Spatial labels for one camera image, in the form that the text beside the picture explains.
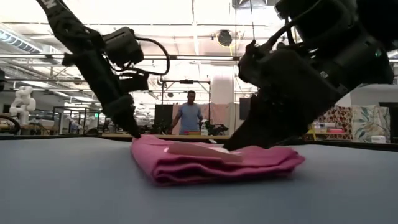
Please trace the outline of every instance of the gray table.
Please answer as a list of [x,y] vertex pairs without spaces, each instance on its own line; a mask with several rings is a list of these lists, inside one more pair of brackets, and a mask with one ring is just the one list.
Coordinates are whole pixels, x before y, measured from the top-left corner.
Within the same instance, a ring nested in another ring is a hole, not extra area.
[[398,153],[295,147],[286,180],[157,188],[128,142],[0,141],[3,224],[396,223]]

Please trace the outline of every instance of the light blue t-shirt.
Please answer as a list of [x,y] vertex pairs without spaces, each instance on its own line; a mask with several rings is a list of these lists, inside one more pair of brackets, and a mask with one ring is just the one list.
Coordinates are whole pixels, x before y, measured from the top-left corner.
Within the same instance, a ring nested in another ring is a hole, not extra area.
[[181,117],[180,134],[185,134],[185,131],[199,131],[198,119],[203,119],[203,116],[196,103],[184,103],[178,110],[178,115]]

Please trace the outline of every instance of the person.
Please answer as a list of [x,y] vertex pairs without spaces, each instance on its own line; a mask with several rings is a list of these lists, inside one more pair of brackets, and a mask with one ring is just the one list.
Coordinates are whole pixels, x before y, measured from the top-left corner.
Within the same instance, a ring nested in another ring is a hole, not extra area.
[[188,91],[188,101],[180,106],[178,113],[172,121],[170,132],[181,119],[180,134],[187,134],[189,131],[199,131],[203,116],[199,106],[195,103],[196,93],[192,90]]

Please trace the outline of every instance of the towel fold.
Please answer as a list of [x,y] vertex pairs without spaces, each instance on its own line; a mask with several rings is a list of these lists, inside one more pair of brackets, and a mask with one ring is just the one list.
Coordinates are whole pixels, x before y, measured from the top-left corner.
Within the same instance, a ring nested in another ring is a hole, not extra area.
[[253,180],[266,177],[289,175],[294,168],[305,159],[290,147],[277,146],[264,150],[257,146],[249,146],[233,155],[240,156],[239,162],[225,159],[225,152],[218,155],[189,156],[187,153],[172,154],[169,148],[190,151],[190,148],[204,148],[204,151],[214,147],[206,143],[178,143],[165,141],[151,135],[142,135],[134,139],[131,153],[139,167],[157,185],[200,184],[206,182],[226,182]]

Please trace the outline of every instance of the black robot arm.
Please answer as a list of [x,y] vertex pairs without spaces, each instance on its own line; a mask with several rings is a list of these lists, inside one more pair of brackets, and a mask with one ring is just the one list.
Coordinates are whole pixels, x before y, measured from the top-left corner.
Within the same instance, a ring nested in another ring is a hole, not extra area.
[[[147,79],[150,74],[165,75],[169,72],[167,51],[154,40],[136,37],[128,27],[102,36],[84,26],[62,0],[37,2],[47,15],[54,36],[71,52],[65,54],[62,64],[76,65],[102,104],[103,113],[123,130],[139,138],[141,135],[134,119],[134,100],[129,92],[148,90]],[[167,59],[164,73],[147,72],[133,67],[144,59],[137,40],[153,42],[163,50]],[[120,80],[113,71],[129,71],[123,74],[131,78]]]
[[[398,9],[396,0],[386,2]],[[224,147],[268,148],[298,138],[360,84],[391,84],[394,72],[387,51],[397,48],[398,35],[389,30],[396,30],[392,26],[380,29],[380,24],[395,21],[396,27],[398,22],[393,14],[382,14],[392,10],[383,6],[386,2],[280,0],[275,8],[285,26],[265,44],[249,44],[238,63],[239,78],[257,86],[259,93],[252,96],[249,116]],[[289,45],[272,51],[282,34],[292,35],[293,26],[302,41],[289,38]]]

